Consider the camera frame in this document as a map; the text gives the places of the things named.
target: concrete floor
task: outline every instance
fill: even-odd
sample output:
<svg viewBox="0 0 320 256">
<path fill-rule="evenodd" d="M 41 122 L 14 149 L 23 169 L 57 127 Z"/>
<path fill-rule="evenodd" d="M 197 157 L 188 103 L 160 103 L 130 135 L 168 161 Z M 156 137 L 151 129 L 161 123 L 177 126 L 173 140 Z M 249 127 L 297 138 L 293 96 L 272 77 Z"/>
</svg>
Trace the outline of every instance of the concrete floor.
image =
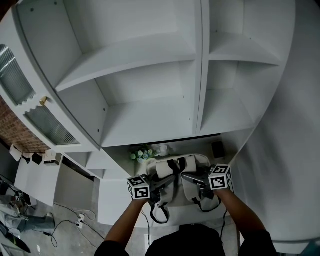
<svg viewBox="0 0 320 256">
<path fill-rule="evenodd" d="M 97 213 L 98 209 L 98 189 L 95 188 L 92 198 L 92 210 Z M 47 213 L 52 213 L 55 218 L 56 225 L 64 220 L 76 222 L 77 216 L 58 205 L 53 207 L 40 203 L 36 207 L 36 211 L 30 209 L 29 214 L 35 216 L 44 216 Z M 91 219 L 94 218 L 92 213 L 85 212 Z M 101 236 L 105 237 L 112 226 L 99 224 L 97 220 L 91 221 L 87 217 L 84 220 L 90 224 Z M 223 220 L 216 219 L 214 221 L 208 221 L 203 223 L 204 225 L 216 229 L 219 233 Z M 150 229 L 151 241 L 155 241 L 163 236 L 176 232 L 179 229 L 178 226 L 173 227 L 154 227 Z M 83 226 L 81 232 L 90 240 L 95 246 L 99 247 L 103 242 L 103 239 L 92 231 L 88 226 Z M 148 234 L 147 228 L 135 228 L 131 239 L 127 245 L 126 251 L 130 256 L 144 256 L 146 254 L 146 238 Z M 20 238 L 29 246 L 32 256 L 93 256 L 96 252 L 96 248 L 93 247 L 77 230 L 74 224 L 69 222 L 63 222 L 59 225 L 54 233 L 54 237 L 58 243 L 58 247 L 55 248 L 51 243 L 51 237 L 44 235 L 40 232 L 27 231 L 20 235 Z M 224 251 L 226 256 L 238 255 L 238 238 L 237 229 L 231 218 L 226 219 L 226 226 L 223 230 L 222 241 L 224 243 Z M 22 253 L 16 250 L 10 250 L 13 256 L 30 255 Z"/>
</svg>

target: brick wall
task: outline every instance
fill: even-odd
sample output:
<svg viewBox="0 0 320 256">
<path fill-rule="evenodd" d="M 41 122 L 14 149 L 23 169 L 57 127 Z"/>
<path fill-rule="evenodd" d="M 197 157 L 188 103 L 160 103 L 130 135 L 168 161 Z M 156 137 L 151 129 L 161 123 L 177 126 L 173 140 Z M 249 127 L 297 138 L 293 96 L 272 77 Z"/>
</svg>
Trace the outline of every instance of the brick wall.
<svg viewBox="0 0 320 256">
<path fill-rule="evenodd" d="M 19 120 L 1 96 L 0 139 L 7 146 L 15 144 L 26 153 L 44 153 L 49 149 Z"/>
</svg>

